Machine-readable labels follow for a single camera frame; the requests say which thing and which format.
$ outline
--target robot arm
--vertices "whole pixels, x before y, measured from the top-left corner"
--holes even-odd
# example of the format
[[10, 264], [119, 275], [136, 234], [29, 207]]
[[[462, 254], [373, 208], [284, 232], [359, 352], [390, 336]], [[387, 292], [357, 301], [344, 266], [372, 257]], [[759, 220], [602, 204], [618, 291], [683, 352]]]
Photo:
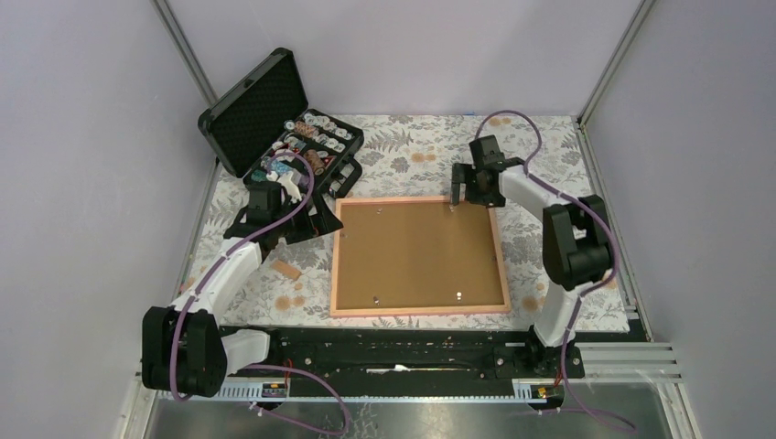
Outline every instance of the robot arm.
[[[525, 175], [521, 159], [506, 159], [494, 136], [476, 139], [469, 148], [474, 165], [453, 165], [451, 203], [458, 204], [460, 185], [465, 184], [469, 203], [503, 207], [508, 198], [542, 222], [544, 269], [550, 285], [542, 314], [530, 332], [541, 350], [558, 348], [579, 294], [612, 267], [609, 241], [582, 209], [566, 204]], [[607, 221], [600, 197], [580, 201]], [[575, 236], [575, 229], [584, 236]], [[569, 340], [573, 339], [572, 328]]]
[[[259, 268], [263, 260], [261, 247], [256, 242], [247, 242], [236, 252], [226, 256], [226, 251], [239, 241], [240, 238], [224, 240], [219, 254], [213, 259], [208, 269], [202, 272], [202, 276], [188, 290], [172, 302], [171, 306], [175, 311], [181, 312], [186, 301], [194, 296], [196, 299], [189, 309], [190, 313], [198, 313], [201, 310], [212, 316], [216, 325], [221, 322], [227, 306], [232, 302], [237, 292], [243, 288], [248, 276]], [[197, 294], [197, 286], [221, 257], [225, 257], [226, 261], [202, 286], [201, 293]], [[239, 330], [234, 334], [222, 337], [221, 342], [226, 354], [227, 375], [249, 364], [264, 361], [269, 353], [269, 336], [261, 331]]]

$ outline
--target brown tape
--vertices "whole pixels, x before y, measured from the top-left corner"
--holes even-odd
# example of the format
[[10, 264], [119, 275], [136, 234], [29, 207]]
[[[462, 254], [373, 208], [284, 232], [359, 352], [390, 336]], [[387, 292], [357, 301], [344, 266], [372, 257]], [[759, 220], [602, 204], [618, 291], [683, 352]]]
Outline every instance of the brown tape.
[[305, 160], [307, 160], [308, 163], [313, 167], [313, 174], [316, 176], [319, 176], [323, 174], [323, 171], [326, 170], [326, 167], [323, 165], [323, 161], [318, 156], [318, 153], [313, 149], [308, 149], [305, 151]]
[[299, 279], [299, 276], [302, 275], [302, 272], [297, 270], [295, 267], [288, 265], [279, 259], [275, 262], [272, 262], [272, 269], [281, 273], [283, 276], [291, 279], [292, 281]]
[[297, 121], [294, 124], [294, 131], [311, 139], [318, 135], [318, 128], [313, 125], [308, 125], [302, 121]]

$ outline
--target spool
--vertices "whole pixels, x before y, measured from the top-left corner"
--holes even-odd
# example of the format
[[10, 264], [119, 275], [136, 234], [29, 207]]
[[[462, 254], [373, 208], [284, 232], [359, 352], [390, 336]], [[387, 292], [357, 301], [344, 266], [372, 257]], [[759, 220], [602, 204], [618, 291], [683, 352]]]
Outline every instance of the spool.
[[326, 167], [323, 166], [323, 161], [320, 159], [318, 153], [315, 150], [308, 149], [305, 151], [304, 157], [305, 160], [310, 163], [310, 166], [312, 166], [313, 174], [316, 176], [323, 174], [323, 171], [326, 170]]
[[294, 131], [310, 139], [318, 135], [318, 128], [312, 125], [308, 125], [302, 121], [296, 121], [296, 124], [294, 125]]

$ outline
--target case lid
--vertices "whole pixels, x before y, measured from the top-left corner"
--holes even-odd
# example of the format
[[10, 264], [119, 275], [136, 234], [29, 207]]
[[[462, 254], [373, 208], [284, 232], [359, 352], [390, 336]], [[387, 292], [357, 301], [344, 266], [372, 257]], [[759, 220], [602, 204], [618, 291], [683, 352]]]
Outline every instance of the case lid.
[[230, 174], [242, 177], [307, 109], [294, 53], [276, 48], [199, 117], [199, 130]]

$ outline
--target white plastic part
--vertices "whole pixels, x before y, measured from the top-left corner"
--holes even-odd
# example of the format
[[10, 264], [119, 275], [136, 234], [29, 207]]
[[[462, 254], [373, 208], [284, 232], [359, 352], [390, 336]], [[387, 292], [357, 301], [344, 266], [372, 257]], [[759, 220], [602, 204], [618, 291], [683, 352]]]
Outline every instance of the white plastic part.
[[566, 203], [529, 179], [524, 174], [523, 165], [502, 172], [499, 175], [499, 189], [503, 196], [523, 206], [540, 221], [544, 208]]
[[[584, 286], [578, 286], [572, 291], [566, 291], [562, 286], [550, 281], [542, 314], [533, 322], [533, 330], [543, 345], [555, 348], [563, 344], [563, 334], [571, 319], [571, 313], [574, 312], [574, 304], [583, 289]], [[568, 341], [573, 340], [575, 334], [574, 328], [571, 328]]]
[[[539, 220], [542, 220], [544, 208], [566, 203], [562, 198], [547, 192], [543, 187], [529, 179], [525, 175], [522, 165], [511, 167], [502, 172], [499, 175], [499, 188], [503, 196], [523, 206]], [[585, 289], [585, 285], [580, 285], [572, 291], [566, 291], [561, 285], [552, 281], [549, 284], [542, 314], [536, 318], [533, 329], [545, 346], [554, 348], [563, 343], [566, 326], [574, 312], [574, 305], [579, 293]], [[571, 328], [568, 341], [573, 340], [574, 335], [574, 328]]]
[[269, 354], [269, 334], [253, 329], [240, 329], [221, 338], [226, 351], [227, 375], [248, 366], [261, 363]]
[[[231, 238], [223, 242], [219, 254], [210, 264], [210, 267], [202, 273], [202, 276], [185, 293], [173, 301], [172, 305], [177, 311], [183, 309], [183, 305], [189, 300], [190, 296], [196, 296], [195, 288], [199, 285], [205, 273], [210, 270], [211, 266], [240, 240], [240, 238]], [[196, 313], [200, 309], [204, 309], [215, 316], [216, 323], [221, 322], [227, 306], [232, 302], [237, 292], [243, 288], [245, 281], [248, 280], [248, 276], [256, 271], [261, 263], [262, 251], [259, 244], [255, 242], [245, 243], [240, 249], [232, 253], [208, 280], [202, 288], [202, 292], [199, 296], [196, 296], [196, 302], [191, 306], [189, 312]]]
[[286, 188], [286, 194], [291, 198], [291, 201], [298, 203], [302, 200], [302, 193], [299, 191], [299, 187], [294, 183], [294, 172], [285, 172], [280, 177], [275, 172], [267, 174], [269, 181], [276, 181]]

